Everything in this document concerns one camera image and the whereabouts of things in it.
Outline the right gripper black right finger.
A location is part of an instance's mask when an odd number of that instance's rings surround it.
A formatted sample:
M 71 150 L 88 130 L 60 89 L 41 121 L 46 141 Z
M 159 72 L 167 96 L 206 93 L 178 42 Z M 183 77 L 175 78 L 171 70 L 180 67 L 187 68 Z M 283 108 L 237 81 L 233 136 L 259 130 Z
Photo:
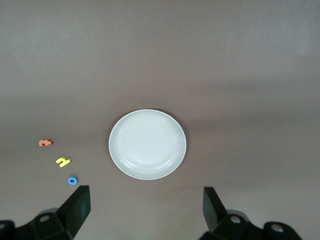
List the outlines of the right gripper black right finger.
M 300 240 L 289 225 L 269 221 L 263 228 L 255 226 L 240 211 L 226 210 L 213 187 L 203 189 L 203 215 L 208 231 L 204 240 Z

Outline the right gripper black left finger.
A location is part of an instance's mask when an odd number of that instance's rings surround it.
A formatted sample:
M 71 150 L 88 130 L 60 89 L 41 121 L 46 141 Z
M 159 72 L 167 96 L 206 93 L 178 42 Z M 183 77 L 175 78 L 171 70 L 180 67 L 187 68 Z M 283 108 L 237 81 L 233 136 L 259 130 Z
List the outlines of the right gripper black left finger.
M 79 186 L 56 211 L 44 211 L 16 227 L 12 220 L 0 221 L 2 240 L 73 240 L 90 214 L 90 187 Z

